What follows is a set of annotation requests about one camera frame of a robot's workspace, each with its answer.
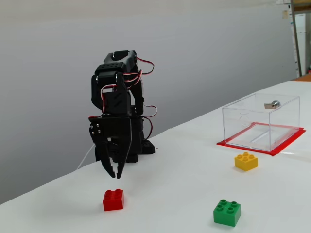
green lego brick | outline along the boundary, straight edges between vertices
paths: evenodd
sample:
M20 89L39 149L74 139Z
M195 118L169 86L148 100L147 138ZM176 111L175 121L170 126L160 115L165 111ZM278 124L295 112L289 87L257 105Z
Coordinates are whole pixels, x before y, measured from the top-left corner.
M241 205L222 199L214 210L214 222L235 227L241 216Z

table surface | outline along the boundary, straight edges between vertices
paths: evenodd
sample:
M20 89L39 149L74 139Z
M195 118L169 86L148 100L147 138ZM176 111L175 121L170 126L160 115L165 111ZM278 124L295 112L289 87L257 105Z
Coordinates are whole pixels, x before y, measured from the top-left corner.
M216 145L223 139L219 108L153 137L156 153L126 164L120 180L97 162L0 205L0 232L309 232L311 83L259 93L300 95L300 126L307 129L281 154L254 153L259 167L235 168L242 150ZM124 190L124 209L104 212L105 191L117 188ZM241 204L235 228L213 222L220 199Z

metal latch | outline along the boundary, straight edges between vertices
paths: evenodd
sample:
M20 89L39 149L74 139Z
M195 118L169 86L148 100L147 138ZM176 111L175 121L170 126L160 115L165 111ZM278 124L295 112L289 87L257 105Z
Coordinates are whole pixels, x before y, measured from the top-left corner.
M281 103L277 100L273 101L272 103L265 103L264 108L265 109L276 109L281 106Z

red lego brick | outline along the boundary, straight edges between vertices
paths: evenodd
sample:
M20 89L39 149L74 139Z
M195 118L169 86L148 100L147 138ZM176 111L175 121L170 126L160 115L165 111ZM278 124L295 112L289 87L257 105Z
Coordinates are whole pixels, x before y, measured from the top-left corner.
M123 190L117 189L116 191L107 190L103 200L104 210L121 210L124 205Z

lego brick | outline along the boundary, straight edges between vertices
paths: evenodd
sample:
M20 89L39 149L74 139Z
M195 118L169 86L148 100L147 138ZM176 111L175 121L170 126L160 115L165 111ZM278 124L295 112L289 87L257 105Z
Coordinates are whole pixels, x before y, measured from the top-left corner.
M222 199L214 209L214 222L235 227L241 216L241 205Z
M245 152L243 155L239 154L234 158L234 164L236 167L248 171L258 167L258 159L254 155Z
M107 190L103 200L104 210L121 210L124 205L123 190L117 189L116 191Z

